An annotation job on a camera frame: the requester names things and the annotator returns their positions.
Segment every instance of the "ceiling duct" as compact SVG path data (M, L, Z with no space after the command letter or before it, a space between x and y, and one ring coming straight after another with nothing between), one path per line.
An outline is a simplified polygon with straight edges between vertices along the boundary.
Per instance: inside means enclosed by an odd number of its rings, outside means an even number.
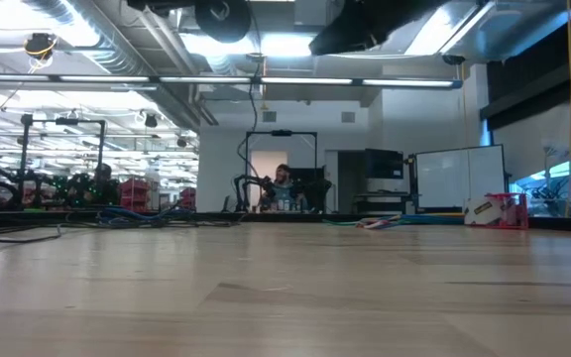
M156 75L156 72L123 37L115 25L90 0L23 0L35 11L56 19L60 24L68 26L76 21L78 13L99 35L99 48L113 48L107 53L86 54L111 74L122 75ZM161 85L154 92L143 92L142 95L155 101L161 111L179 127L198 131L200 118L191 105L179 95Z

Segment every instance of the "ceiling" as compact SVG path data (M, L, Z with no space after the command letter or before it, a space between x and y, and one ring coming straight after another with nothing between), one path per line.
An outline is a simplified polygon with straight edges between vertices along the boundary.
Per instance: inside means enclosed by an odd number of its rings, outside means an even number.
M61 27L46 15L30 22L28 19L33 16L36 17L37 13L28 13L28 8L24 4L28 1L30 0L0 0L0 73L24 73L33 67L34 62L23 52L21 45L29 38L30 34L35 32L58 34L61 37L59 45L65 49L56 51L50 65L38 69L39 73L107 73L107 70L96 61L91 60L93 57L89 55L90 53L98 53L97 50L89 48L97 42L97 37L95 40L87 41L82 36L85 34L76 32L81 32L80 30ZM160 37L163 34L162 29L155 24L153 28L145 26L146 24L139 16L140 13L126 6L124 0L59 1L69 1L72 4L84 3L94 7L94 11L100 11L104 19L108 20L110 24L112 34L110 43L117 44L125 41L134 50L133 54L138 57L138 60L143 60L154 73L184 73L183 69L179 68L177 61L174 60L177 54L169 53L160 43ZM471 23L472 21L469 19L472 17L469 16L477 14L481 10L474 8L475 4L475 0L451 1L436 11L424 14L421 19L397 29L390 34L389 39L384 44L371 51L313 58L304 56L305 53L301 52L301 41L303 41L304 49L305 41L309 41L340 13L342 0L253 1L253 11L262 35L261 51L268 54L262 71L266 75L298 77L454 77L457 75L455 68L444 64L439 56L423 56L421 52L429 52L429 46L432 48L435 46L431 52L437 53L442 46L441 44L438 45L437 41L444 41L445 43L455 31L459 30L456 28L457 30L454 31L454 25L457 26L465 22ZM468 26L466 34L458 42L454 42L454 45L448 50L448 54L464 56L470 63L505 60L518 55L562 26L567 20L563 1L499 0L495 4L481 17L478 17L478 21L474 22L472 26ZM79 20L85 22L85 16L87 15L80 15ZM92 34L89 38L93 39L96 36L93 33L95 24L87 23L91 27L88 26L82 32L91 31ZM439 23L443 23L448 28L438 28ZM201 39L200 35L202 34L195 25L194 16L190 9L174 12L167 19L166 24L174 32L173 35L180 40L180 47L177 51L191 53L187 54L186 60L187 63L196 68L197 72L211 73L215 68L213 66L215 60L227 63L227 68L236 74L249 75L255 72L257 65L248 60L244 50L237 49L231 51L230 54L221 54L222 50L217 49L216 54L218 56L216 56L212 52L213 48L207 46L207 43L197 42L197 46L194 46L194 40ZM270 36L287 36L288 42L271 42ZM247 46L250 46L247 52L260 49L257 34L253 31L247 35L244 41ZM419 45L426 46L427 50L419 49ZM85 50L83 48L74 49L72 46L87 46L87 48ZM209 49L211 52L207 53L206 56L200 54L200 52ZM417 55L407 56L407 53L416 53ZM181 93L181 95L190 93L185 85L174 85L176 87L172 88L173 93ZM16 84L0 83L0 103L3 103L6 97L17 89L16 87ZM20 132L19 117L22 112L33 112L36 115L46 115L50 118L55 115L78 115L83 119L103 118L109 123L109 134L160 134L160 139L112 138L108 140L108 143L127 149L126 151L143 152L146 149L149 151L155 149L156 151L174 152L179 150L176 146L177 136L191 139L192 146L188 147L189 153L187 154L188 156L191 155L190 165L184 166L184 161L173 161L170 158L165 158L162 166L155 165L159 170L163 168L163 170L169 169L171 172L175 172L176 167L181 168L183 172L188 170L192 174L196 170L196 163L192 162L197 159L195 153L198 149L198 140L193 138L195 134L182 130L167 120L166 112L159 108L161 102L152 101L150 92L143 90L147 88L125 88L110 84L85 86L27 84L20 89L6 103L6 107L9 109L6 112L0 111L1 134ZM248 125L248 115L251 113L251 109L247 102L244 103L249 99L247 88L202 85L199 90L202 100L205 101L205 107L210 109L219 125L234 127L240 125L240 122L244 123L243 126ZM301 116L299 114L289 115L288 106L279 104L279 101L290 104L292 101L298 101L298 104L291 104L291 108L295 107L298 113L301 110L315 113L315 110L322 109L323 101L340 101L350 107L346 107L345 110L360 113L362 110L360 107L367 107L375 94L371 88L280 85L268 86L262 91L256 91L255 98L267 101L271 109L279 111L282 120L287 119L292 122L300 119ZM335 106L335 109L337 114L332 115L332 118L337 118L339 112L343 111L338 106ZM138 117L142 110L159 115L160 125L156 129L146 130L142 119ZM305 123L313 122L310 120L303 121ZM333 121L334 119L328 119L322 123L333 123ZM63 134L61 128L37 127L34 131L36 133ZM83 135L86 135L93 130L81 129L81 131ZM37 149L50 147L76 147L80 149L81 138L46 137L43 141L38 138L33 140L32 145ZM18 148L16 138L10 135L0 136L0 148L6 147ZM113 149L107 147L106 150L112 151ZM146 157L139 160L149 162L155 158ZM63 170L76 171L79 164L64 165ZM142 173L145 167L144 164L138 164L141 165L140 169L130 170L128 168L135 168L137 165L127 161L124 163L117 162L116 165L119 172L125 173Z

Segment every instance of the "person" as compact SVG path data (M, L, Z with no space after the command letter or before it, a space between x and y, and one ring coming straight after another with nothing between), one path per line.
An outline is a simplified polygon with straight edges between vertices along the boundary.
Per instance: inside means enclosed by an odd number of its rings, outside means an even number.
M262 194L262 205L268 210L304 210L307 209L307 201L303 193L292 196L294 182L291 177L291 170L288 165L281 164L277 166L275 171L275 181L273 182L274 196L270 196L267 192Z

